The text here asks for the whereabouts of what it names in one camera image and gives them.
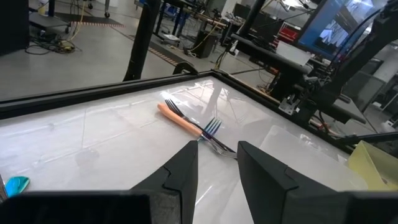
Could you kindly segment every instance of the white table surface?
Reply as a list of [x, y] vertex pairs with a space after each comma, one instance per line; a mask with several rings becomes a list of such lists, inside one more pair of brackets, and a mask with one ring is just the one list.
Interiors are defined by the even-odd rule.
[[[216, 137], [240, 140], [335, 189], [366, 189], [347, 154], [215, 78], [202, 78], [0, 121], [0, 174], [24, 175], [27, 190], [130, 189], [194, 137], [158, 112], [171, 98]], [[238, 163], [199, 145], [194, 223], [252, 223]]]

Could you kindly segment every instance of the concrete floor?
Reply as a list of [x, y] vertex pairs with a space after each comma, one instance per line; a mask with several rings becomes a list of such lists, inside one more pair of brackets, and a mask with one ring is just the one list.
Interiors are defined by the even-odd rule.
[[[87, 12], [93, 16], [103, 17], [104, 5], [98, 2], [93, 2], [93, 5], [94, 9], [87, 9]], [[30, 0], [30, 6], [37, 7], [37, 0]], [[56, 3], [57, 12], [69, 13], [69, 7], [69, 0], [59, 0]], [[136, 33], [141, 9], [136, 9], [132, 0], [119, 0], [119, 6], [111, 7], [109, 12], [112, 19], [124, 24], [125, 27], [82, 26], [73, 40], [73, 43], [81, 49], [80, 51], [68, 55], [49, 53], [38, 56], [29, 55], [20, 50], [0, 57], [0, 71], [2, 71], [0, 73], [0, 100], [121, 82], [133, 45], [133, 41], [125, 35]], [[171, 21], [164, 21], [165, 26], [172, 25]], [[188, 28], [184, 28], [183, 34], [196, 33], [194, 29], [198, 25], [190, 22], [186, 27]], [[152, 41], [160, 43], [160, 40], [154, 36]], [[214, 68], [216, 59], [223, 51], [218, 47], [216, 52], [208, 58], [199, 59], [189, 57], [180, 50], [171, 49], [166, 45], [162, 47], [191, 62], [198, 71]], [[249, 62], [248, 56], [243, 54], [235, 57], [228, 54], [221, 64], [221, 69], [229, 73], [257, 68], [259, 66]], [[142, 78], [166, 77], [171, 75], [173, 70], [173, 65], [148, 52]], [[273, 78], [265, 71], [242, 73], [236, 77], [254, 87], [270, 82]], [[349, 133], [361, 134], [373, 132], [369, 126], [362, 127], [358, 124], [348, 130]]]

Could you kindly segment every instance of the orange handle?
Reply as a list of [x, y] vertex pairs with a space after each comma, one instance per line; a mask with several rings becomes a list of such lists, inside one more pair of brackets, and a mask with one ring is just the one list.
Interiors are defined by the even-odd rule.
[[194, 134], [195, 136], [198, 136], [198, 137], [201, 135], [200, 129], [198, 129], [194, 125], [190, 124], [188, 121], [185, 121], [179, 115], [175, 114], [173, 111], [171, 111], [169, 109], [169, 107], [167, 107], [166, 104], [159, 103], [157, 105], [157, 108], [160, 110], [160, 112], [162, 112], [162, 114], [164, 116], [166, 116], [166, 117], [168, 117], [168, 119], [176, 122], [181, 127], [185, 128], [187, 131], [189, 131], [191, 134]]

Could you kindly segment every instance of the gray floor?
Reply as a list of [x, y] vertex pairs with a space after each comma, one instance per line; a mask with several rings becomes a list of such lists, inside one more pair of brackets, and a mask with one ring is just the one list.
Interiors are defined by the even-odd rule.
[[[57, 12], [69, 12], [69, 0], [59, 0]], [[103, 17], [104, 6], [93, 2], [94, 9], [87, 11], [93, 16]], [[30, 0], [32, 7], [37, 7], [37, 0]], [[118, 7], [110, 8], [111, 18], [126, 27], [82, 26], [73, 43], [81, 50], [69, 55], [49, 53], [47, 55], [29, 55], [23, 50], [0, 57], [0, 100], [36, 95], [52, 91], [70, 90], [74, 88], [121, 82], [127, 69], [133, 41], [124, 35], [136, 33], [141, 9], [136, 9], [133, 0], [119, 0]], [[165, 20], [164, 27], [172, 29], [172, 22]], [[183, 34], [196, 34], [198, 24], [190, 21]], [[197, 70], [205, 71], [214, 68], [215, 61], [223, 49], [218, 47], [208, 58], [189, 57], [179, 49], [171, 49], [162, 45], [175, 55], [191, 62]], [[258, 69], [248, 60], [248, 56], [227, 55], [221, 69], [229, 73], [250, 69]], [[148, 52], [142, 78], [165, 77], [172, 74], [174, 67], [158, 56]], [[245, 83], [257, 86], [272, 80], [273, 76], [265, 71], [254, 71], [236, 75]], [[379, 123], [384, 118], [373, 118]], [[369, 134], [374, 130], [370, 125], [358, 123], [336, 124], [337, 128], [345, 129], [345, 134]]]

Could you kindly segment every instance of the computer screen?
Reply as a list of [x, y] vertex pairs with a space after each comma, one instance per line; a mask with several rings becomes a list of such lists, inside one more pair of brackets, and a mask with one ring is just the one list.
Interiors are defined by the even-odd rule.
[[329, 60], [342, 48], [338, 55], [340, 57], [355, 44], [371, 25], [373, 18], [363, 24], [349, 40], [348, 36], [383, 5], [385, 3], [372, 0], [325, 0], [318, 12], [308, 20], [297, 45]]

